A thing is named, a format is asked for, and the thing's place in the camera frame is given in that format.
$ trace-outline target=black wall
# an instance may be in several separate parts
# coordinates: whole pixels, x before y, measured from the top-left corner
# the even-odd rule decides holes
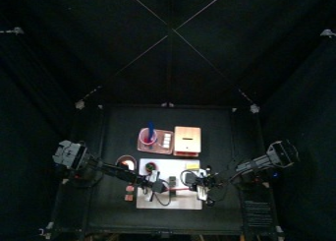
[[[0,35],[0,240],[33,240],[49,221],[51,156],[73,110],[25,43]]]
[[[336,39],[325,38],[269,98],[263,115],[267,144],[289,139],[300,163],[277,186],[281,223],[292,240],[335,240]]]

